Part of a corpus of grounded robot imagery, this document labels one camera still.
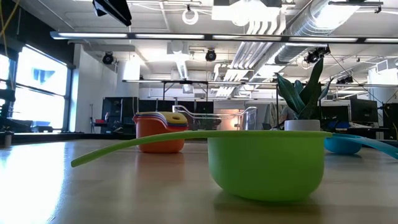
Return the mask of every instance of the wooden tabletop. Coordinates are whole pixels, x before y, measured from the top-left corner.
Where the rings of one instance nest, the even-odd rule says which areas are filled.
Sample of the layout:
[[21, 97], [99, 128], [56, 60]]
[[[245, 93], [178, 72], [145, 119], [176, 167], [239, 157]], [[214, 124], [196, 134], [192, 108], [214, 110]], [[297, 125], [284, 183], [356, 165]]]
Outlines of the wooden tabletop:
[[325, 152], [325, 175], [308, 200], [261, 203], [217, 186], [206, 143], [187, 143], [180, 154], [126, 149], [69, 166], [116, 142], [0, 150], [0, 223], [398, 223], [398, 161], [374, 149]]

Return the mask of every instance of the plant pot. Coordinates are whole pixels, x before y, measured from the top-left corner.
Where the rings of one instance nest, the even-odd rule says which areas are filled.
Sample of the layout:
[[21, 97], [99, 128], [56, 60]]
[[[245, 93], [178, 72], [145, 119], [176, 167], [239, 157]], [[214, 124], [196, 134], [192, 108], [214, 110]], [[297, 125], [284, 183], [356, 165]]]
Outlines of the plant pot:
[[285, 131], [320, 131], [319, 120], [290, 120], [285, 121]]

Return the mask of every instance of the ceiling light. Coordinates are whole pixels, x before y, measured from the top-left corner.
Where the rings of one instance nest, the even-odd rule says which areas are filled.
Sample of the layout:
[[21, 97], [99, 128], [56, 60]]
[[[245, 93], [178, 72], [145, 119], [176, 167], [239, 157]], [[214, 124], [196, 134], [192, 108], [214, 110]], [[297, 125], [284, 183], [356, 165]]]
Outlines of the ceiling light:
[[[148, 96], [148, 99], [163, 99], [163, 96]], [[174, 100], [176, 97], [165, 97], [165, 100]]]
[[[82, 2], [92, 2], [93, 0], [73, 0], [73, 1], [82, 1]], [[141, 4], [156, 4], [156, 3], [163, 3], [163, 4], [178, 4], [178, 5], [183, 5], [183, 4], [190, 4], [190, 5], [195, 5], [195, 6], [200, 6], [201, 2], [200, 1], [181, 1], [181, 0], [176, 0], [176, 1], [168, 1], [168, 0], [126, 0], [127, 3], [141, 3]]]
[[289, 41], [295, 42], [356, 42], [358, 38], [349, 37], [291, 37]]
[[162, 83], [160, 80], [123, 80], [123, 82], [131, 83]]
[[277, 83], [256, 83], [256, 82], [249, 82], [246, 83], [247, 85], [262, 85], [262, 86], [276, 86]]
[[112, 33], [82, 33], [82, 32], [51, 32], [54, 39], [124, 39], [127, 34], [112, 34]]
[[244, 84], [244, 82], [208, 82], [209, 84], [225, 84], [225, 85], [241, 85]]
[[205, 36], [201, 34], [136, 34], [137, 39], [180, 39], [180, 40], [200, 40]]
[[385, 39], [385, 38], [367, 38], [365, 40], [365, 43], [368, 42], [373, 42], [373, 43], [398, 43], [398, 38], [390, 38], [390, 39]]
[[256, 41], [280, 41], [281, 37], [268, 35], [213, 35], [213, 40], [256, 40]]
[[289, 47], [327, 47], [328, 44], [311, 44], [311, 43], [286, 43]]

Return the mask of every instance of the dark monitor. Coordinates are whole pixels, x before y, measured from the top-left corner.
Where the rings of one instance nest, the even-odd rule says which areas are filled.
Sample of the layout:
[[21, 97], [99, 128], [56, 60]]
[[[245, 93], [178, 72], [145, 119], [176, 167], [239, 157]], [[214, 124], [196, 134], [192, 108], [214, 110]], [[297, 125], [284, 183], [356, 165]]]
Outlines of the dark monitor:
[[377, 102], [373, 100], [350, 99], [351, 121], [357, 123], [378, 122]]
[[139, 100], [139, 112], [156, 111], [156, 100]]
[[184, 106], [189, 112], [194, 113], [195, 102], [194, 101], [177, 101], [177, 105]]
[[173, 112], [173, 105], [175, 105], [175, 101], [169, 100], [159, 100], [157, 105], [157, 111], [159, 112]]
[[214, 113], [214, 102], [205, 102], [205, 101], [197, 102], [197, 109], [195, 113], [207, 113], [207, 114]]
[[93, 0], [97, 16], [109, 14], [126, 26], [131, 26], [131, 13], [126, 0]]
[[348, 106], [322, 106], [322, 119], [349, 122]]
[[122, 98], [122, 111], [124, 117], [133, 117], [137, 113], [137, 98], [136, 97], [123, 97]]

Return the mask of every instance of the window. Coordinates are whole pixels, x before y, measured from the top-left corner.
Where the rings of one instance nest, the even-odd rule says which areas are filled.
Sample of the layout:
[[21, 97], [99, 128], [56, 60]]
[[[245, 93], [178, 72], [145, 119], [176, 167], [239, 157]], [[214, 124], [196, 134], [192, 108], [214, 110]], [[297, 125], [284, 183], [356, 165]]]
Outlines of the window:
[[8, 79], [8, 73], [10, 69], [10, 60], [3, 55], [0, 55], [0, 78], [3, 80]]
[[35, 50], [24, 47], [19, 54], [17, 83], [59, 95], [67, 89], [68, 68]]
[[33, 121], [32, 126], [62, 129], [67, 77], [66, 65], [24, 47], [19, 53], [12, 118]]
[[33, 126], [62, 128], [65, 99], [17, 87], [12, 118], [34, 121]]

